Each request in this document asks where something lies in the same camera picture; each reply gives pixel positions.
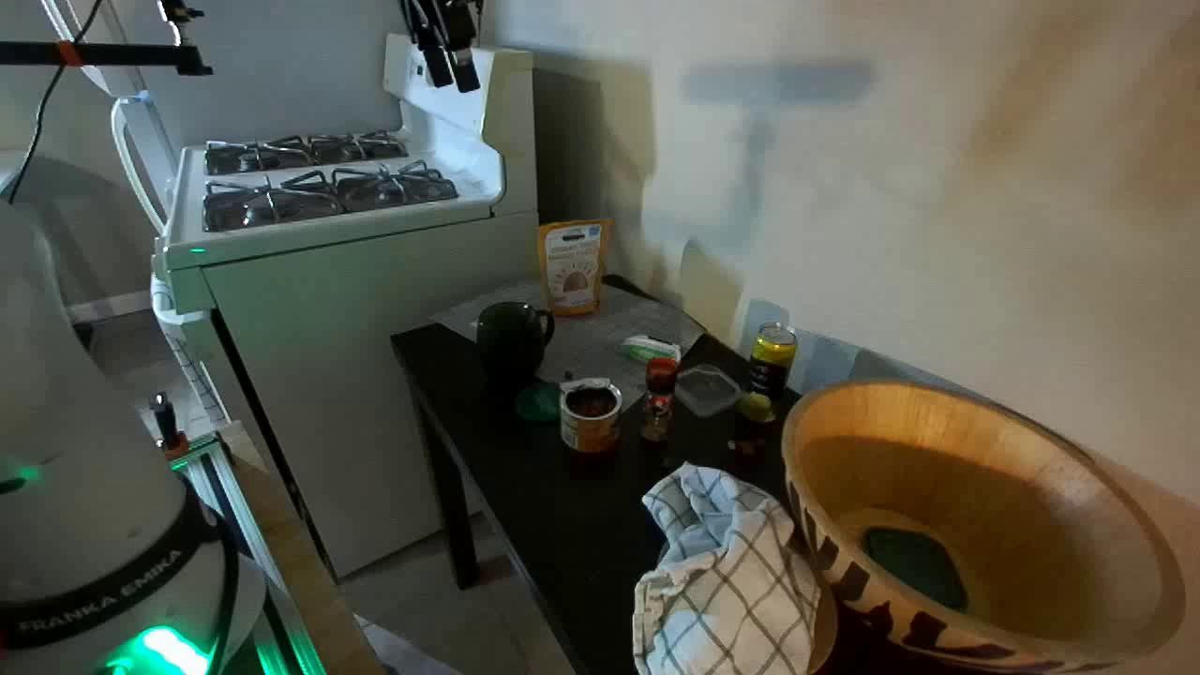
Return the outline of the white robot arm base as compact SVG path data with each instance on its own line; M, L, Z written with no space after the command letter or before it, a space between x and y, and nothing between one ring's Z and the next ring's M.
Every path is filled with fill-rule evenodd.
M77 342L52 244L0 222L0 675L221 675L261 582Z

